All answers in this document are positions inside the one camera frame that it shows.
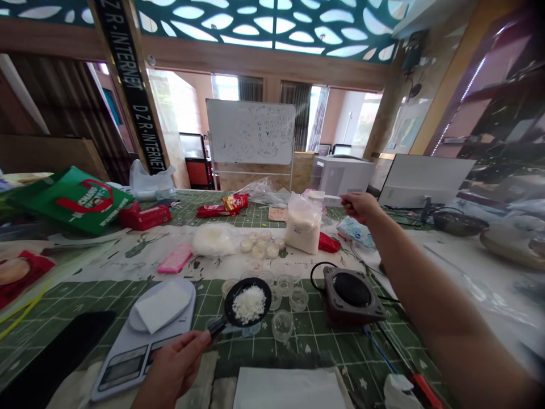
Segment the green bag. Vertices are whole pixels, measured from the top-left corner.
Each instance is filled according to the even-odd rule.
[[[75,166],[14,189],[7,198],[12,206],[97,236],[134,200]]]

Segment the white printer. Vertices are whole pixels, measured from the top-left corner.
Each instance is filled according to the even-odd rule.
[[[340,206],[339,195],[365,192],[375,164],[347,157],[315,157],[309,189],[325,192],[324,206]]]

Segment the red handle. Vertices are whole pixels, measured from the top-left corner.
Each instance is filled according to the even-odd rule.
[[[114,204],[114,199],[113,199],[114,192],[112,191],[112,188],[110,186],[100,181],[97,181],[95,179],[85,179],[83,182],[80,183],[80,185],[82,185],[83,187],[86,187],[87,189],[90,189],[93,183],[95,185],[105,188],[110,194],[110,197],[102,198],[102,203],[99,203],[98,205],[93,206],[92,208],[87,208],[85,206],[82,206],[81,204],[76,203],[75,201],[70,200],[69,198],[66,198],[66,197],[61,197],[57,199],[55,203],[57,203],[59,206],[67,208],[68,210],[78,212],[78,213],[100,213],[101,211],[106,210],[107,208],[112,206],[112,204]]]
[[[426,380],[421,374],[414,374],[411,377],[411,382],[416,384],[416,386],[422,391],[428,402],[430,403],[430,407],[433,409],[443,409],[443,404],[441,401],[435,396],[435,394],[430,389],[429,385],[427,384]]]

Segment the pink sponge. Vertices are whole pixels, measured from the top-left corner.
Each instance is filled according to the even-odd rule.
[[[191,256],[191,244],[183,243],[161,263],[157,271],[163,274],[178,274]]]

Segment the green cutting mat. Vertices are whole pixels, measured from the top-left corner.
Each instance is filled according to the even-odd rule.
[[[177,194],[177,198],[182,201],[180,207],[174,208],[171,212],[172,221],[169,224],[174,226],[200,226],[207,222],[227,222],[236,227],[249,228],[284,228],[284,222],[269,221],[269,207],[262,204],[249,203],[248,208],[241,210],[236,216],[220,216],[208,219],[199,219],[195,217],[197,208],[204,205],[220,205],[222,197],[233,194],[230,191],[184,191]],[[413,219],[404,216],[405,211],[384,209],[398,223],[406,229],[418,228],[411,227],[407,224],[415,223]],[[328,217],[333,220],[341,220],[344,218],[345,211],[342,207],[328,207]],[[432,225],[424,227],[424,229],[433,229]]]
[[[195,218],[196,209],[202,205],[218,204],[221,197],[228,192],[184,192],[178,197],[181,207],[173,210],[173,225],[198,226],[208,221],[227,221],[237,227],[285,227],[284,223],[269,222],[268,207],[251,203],[240,215],[228,218]],[[342,208],[329,208],[328,215],[335,220],[344,217]],[[397,215],[396,219],[405,222]],[[375,291],[386,295],[384,290],[372,279]],[[201,281],[195,283],[197,298],[192,321],[194,329],[205,329],[206,322],[220,315],[223,310],[221,284],[223,280]],[[20,345],[28,342],[28,348],[8,371],[0,377],[0,389],[8,384],[29,362],[32,361],[77,315],[86,311],[114,310],[118,316],[114,324],[101,339],[97,347],[89,354],[84,365],[104,359],[110,350],[119,331],[125,323],[132,305],[138,297],[158,284],[154,281],[100,281],[61,283],[44,294],[43,299],[25,317],[25,319],[2,341],[0,341],[0,362],[7,359]],[[297,285],[309,292],[307,310],[301,313],[292,312],[295,331],[287,345],[276,342],[273,338],[271,320],[273,313],[267,314],[260,332],[250,339],[234,338],[218,343],[218,368],[230,362],[244,358],[263,361],[276,357],[329,353],[342,371],[345,367],[358,385],[353,385],[350,378],[345,377],[347,387],[360,389],[369,403],[383,403],[383,386],[386,376],[391,372],[384,358],[361,333],[331,330],[325,323],[324,301],[310,280],[301,280]],[[437,389],[438,394],[449,404],[453,398],[448,392],[442,377],[430,359],[427,350],[416,331],[413,329],[403,310],[399,306],[385,305],[388,320],[383,324],[395,343],[403,345],[402,353],[411,359],[426,375]],[[284,298],[280,307],[290,311],[288,299]],[[2,323],[0,332],[6,329],[17,316]],[[381,346],[396,369],[404,372],[402,362],[383,339],[376,327],[372,327],[372,335]]]

